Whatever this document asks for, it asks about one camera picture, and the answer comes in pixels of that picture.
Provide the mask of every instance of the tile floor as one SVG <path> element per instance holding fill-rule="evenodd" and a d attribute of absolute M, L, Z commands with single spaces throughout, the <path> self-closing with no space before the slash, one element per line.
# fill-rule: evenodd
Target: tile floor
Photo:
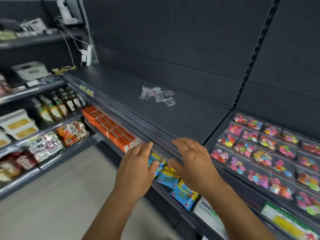
<path fill-rule="evenodd" d="M 115 166 L 94 146 L 0 201 L 2 240 L 80 240 L 113 189 Z M 179 240 L 141 199 L 123 240 Z"/>

